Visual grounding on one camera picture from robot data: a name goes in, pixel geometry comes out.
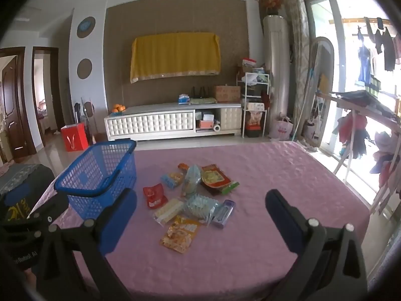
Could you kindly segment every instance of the doorway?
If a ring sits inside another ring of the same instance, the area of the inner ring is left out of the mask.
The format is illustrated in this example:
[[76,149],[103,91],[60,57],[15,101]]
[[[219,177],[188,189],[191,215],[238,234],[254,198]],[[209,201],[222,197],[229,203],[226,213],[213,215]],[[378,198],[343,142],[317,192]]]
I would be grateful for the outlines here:
[[2,153],[18,159],[36,153],[25,109],[23,65],[24,47],[0,49],[0,140]]
[[33,47],[32,92],[43,146],[65,125],[59,88],[59,49]]

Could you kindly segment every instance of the ceiling light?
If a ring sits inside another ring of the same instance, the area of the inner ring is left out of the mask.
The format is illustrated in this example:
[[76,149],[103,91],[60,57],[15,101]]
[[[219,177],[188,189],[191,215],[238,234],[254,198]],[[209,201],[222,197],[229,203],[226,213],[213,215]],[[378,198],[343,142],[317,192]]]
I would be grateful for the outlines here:
[[14,18],[14,20],[16,22],[28,22],[28,21],[30,21],[29,18],[24,18],[24,17],[16,17],[16,18]]

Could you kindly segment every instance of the brown wallpaper wall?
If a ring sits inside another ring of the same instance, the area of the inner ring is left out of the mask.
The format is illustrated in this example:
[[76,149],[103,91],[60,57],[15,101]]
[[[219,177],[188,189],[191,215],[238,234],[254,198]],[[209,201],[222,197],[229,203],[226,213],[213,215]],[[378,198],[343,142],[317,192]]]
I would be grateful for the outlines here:
[[[213,32],[220,37],[218,76],[160,78],[130,83],[131,45],[136,37],[176,32]],[[171,103],[200,87],[235,85],[238,60],[249,56],[246,2],[242,0],[138,0],[107,9],[104,77],[109,111]]]

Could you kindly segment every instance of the blue plastic basket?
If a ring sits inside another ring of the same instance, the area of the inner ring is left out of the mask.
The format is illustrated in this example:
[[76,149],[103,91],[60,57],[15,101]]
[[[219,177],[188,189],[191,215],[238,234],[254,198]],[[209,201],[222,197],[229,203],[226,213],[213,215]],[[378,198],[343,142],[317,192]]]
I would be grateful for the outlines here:
[[130,139],[89,147],[56,180],[55,191],[68,195],[70,205],[82,219],[96,219],[124,188],[134,187],[135,147],[136,142]]

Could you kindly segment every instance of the purple package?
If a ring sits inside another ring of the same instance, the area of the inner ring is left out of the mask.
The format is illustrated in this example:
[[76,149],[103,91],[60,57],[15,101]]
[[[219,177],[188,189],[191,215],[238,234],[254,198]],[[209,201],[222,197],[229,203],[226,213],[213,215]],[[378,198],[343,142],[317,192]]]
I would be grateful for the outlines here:
[[228,217],[231,215],[235,207],[235,202],[232,200],[224,200],[224,203],[216,210],[216,215],[213,218],[213,224],[219,228],[224,228]]

